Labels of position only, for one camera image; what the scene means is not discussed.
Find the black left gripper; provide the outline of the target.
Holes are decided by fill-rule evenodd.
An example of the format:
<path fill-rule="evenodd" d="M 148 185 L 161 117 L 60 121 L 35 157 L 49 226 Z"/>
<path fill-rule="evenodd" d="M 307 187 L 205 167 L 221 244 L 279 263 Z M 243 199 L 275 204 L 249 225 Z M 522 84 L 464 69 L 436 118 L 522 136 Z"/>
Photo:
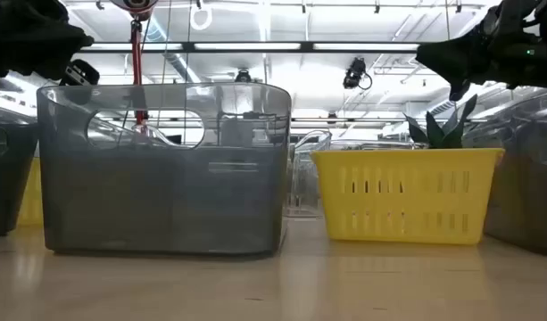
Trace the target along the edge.
<path fill-rule="evenodd" d="M 0 0 L 0 77 L 11 70 L 24 76 L 34 72 L 22 47 L 37 22 L 37 10 L 45 23 L 38 41 L 43 61 L 36 72 L 43 78 L 62 78 L 60 86 L 97 85 L 100 73 L 93 66 L 81 59 L 70 62 L 81 48 L 91 46 L 94 38 L 70 24 L 69 12 L 60 0 Z"/>

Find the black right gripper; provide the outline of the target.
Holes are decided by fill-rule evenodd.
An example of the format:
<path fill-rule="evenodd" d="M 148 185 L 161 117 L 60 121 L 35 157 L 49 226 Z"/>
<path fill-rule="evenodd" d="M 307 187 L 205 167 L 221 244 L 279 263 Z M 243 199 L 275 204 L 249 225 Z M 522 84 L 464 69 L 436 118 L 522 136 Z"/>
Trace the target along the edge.
<path fill-rule="evenodd" d="M 416 61 L 450 84 L 450 101 L 489 79 L 547 87 L 547 0 L 501 0 L 495 15 L 461 37 L 418 47 Z"/>

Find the grey translucent plastic basket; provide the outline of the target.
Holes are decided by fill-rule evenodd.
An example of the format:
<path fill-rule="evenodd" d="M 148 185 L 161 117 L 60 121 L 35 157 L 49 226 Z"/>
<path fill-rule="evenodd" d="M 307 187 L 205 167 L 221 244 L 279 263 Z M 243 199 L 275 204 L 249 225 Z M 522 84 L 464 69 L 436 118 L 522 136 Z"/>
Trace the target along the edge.
<path fill-rule="evenodd" d="M 463 144 L 504 150 L 493 173 L 485 233 L 547 255 L 547 94 L 495 113 L 470 129 Z"/>
<path fill-rule="evenodd" d="M 40 88 L 46 247 L 277 252 L 291 111 L 262 83 Z"/>
<path fill-rule="evenodd" d="M 37 138 L 35 118 L 0 108 L 0 237 L 16 227 Z"/>

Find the yellow slotted plastic basket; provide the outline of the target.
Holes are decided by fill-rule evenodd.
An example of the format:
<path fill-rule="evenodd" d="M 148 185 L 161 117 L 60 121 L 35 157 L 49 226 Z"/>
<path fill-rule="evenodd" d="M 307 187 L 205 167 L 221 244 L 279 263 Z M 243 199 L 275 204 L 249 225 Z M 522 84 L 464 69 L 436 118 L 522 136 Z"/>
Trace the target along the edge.
<path fill-rule="evenodd" d="M 313 152 L 337 241 L 476 245 L 502 148 Z"/>

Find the green spiky plant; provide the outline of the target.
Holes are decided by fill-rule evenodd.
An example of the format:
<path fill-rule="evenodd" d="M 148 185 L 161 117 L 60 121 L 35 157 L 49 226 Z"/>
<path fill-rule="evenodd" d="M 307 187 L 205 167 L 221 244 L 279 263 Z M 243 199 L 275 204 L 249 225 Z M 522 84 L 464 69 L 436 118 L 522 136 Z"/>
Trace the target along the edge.
<path fill-rule="evenodd" d="M 477 98 L 478 95 L 473 95 L 465 103 L 461 115 L 459 116 L 458 112 L 454 111 L 441 127 L 430 112 L 426 114 L 426 129 L 423 129 L 411 116 L 404 115 L 408 122 L 411 140 L 416 144 L 426 144 L 430 149 L 460 149 L 464 126 L 468 116 L 477 105 Z"/>

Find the red desk lamp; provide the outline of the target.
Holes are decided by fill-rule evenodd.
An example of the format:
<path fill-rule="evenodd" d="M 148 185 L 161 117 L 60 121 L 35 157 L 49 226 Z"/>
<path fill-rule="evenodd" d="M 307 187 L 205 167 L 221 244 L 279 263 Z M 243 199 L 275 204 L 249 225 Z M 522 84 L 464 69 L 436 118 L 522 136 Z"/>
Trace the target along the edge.
<path fill-rule="evenodd" d="M 142 84 L 142 22 L 150 19 L 153 8 L 159 0 L 110 0 L 115 6 L 131 16 L 130 43 L 133 65 L 133 87 L 131 87 L 131 106 L 134 109 L 135 131 L 146 134 L 148 112 L 145 91 Z"/>

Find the silver ceiling duct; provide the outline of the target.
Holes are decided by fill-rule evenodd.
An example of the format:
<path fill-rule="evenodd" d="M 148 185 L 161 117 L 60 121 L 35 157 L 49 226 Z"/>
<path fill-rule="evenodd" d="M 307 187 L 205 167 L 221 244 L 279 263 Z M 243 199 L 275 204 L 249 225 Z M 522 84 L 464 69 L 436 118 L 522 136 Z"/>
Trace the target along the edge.
<path fill-rule="evenodd" d="M 168 40 L 167 32 L 152 16 L 146 23 L 144 42 L 166 43 Z M 187 65 L 186 58 L 182 55 L 178 53 L 162 53 L 162 56 L 186 82 L 199 83 L 201 81 L 198 75 Z"/>

